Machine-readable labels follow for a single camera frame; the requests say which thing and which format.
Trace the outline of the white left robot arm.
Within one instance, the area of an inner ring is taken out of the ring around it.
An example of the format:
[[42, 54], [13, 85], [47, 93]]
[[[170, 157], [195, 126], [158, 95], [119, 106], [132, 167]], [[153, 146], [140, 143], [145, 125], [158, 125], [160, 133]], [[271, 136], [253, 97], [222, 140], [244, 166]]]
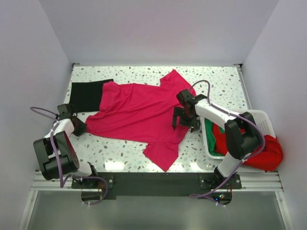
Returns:
[[58, 113], [39, 107], [33, 112], [53, 120], [53, 126], [43, 138], [33, 142], [40, 171], [46, 180], [59, 179], [60, 186], [66, 183], [64, 176], [82, 178], [89, 188], [99, 184], [96, 168], [89, 162], [80, 162], [71, 143], [70, 136], [86, 133], [86, 124], [77, 117], [76, 108], [70, 104], [58, 106]]

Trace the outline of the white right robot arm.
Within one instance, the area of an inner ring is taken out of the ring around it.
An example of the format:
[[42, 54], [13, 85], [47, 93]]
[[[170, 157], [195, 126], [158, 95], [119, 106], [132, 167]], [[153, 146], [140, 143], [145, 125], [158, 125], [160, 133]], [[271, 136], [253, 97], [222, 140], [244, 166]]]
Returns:
[[257, 127], [254, 117], [249, 112], [237, 113], [226, 110], [210, 101], [209, 95], [194, 96], [189, 90], [180, 91], [176, 98], [180, 107], [173, 112], [172, 127], [177, 125], [198, 131], [204, 119], [208, 119], [224, 129], [227, 153], [222, 162], [214, 170], [214, 184], [225, 188], [230, 184], [238, 167], [259, 147], [265, 138]]

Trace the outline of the magenta t shirt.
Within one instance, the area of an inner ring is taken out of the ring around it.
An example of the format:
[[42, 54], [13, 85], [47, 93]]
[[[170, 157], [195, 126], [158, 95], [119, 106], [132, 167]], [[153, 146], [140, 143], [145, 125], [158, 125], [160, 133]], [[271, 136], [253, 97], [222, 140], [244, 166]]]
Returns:
[[99, 111], [86, 119], [87, 132], [105, 138], [147, 143], [144, 155], [163, 171], [178, 158], [180, 142], [188, 128], [172, 127], [176, 95], [191, 85], [176, 71], [160, 85], [105, 83]]

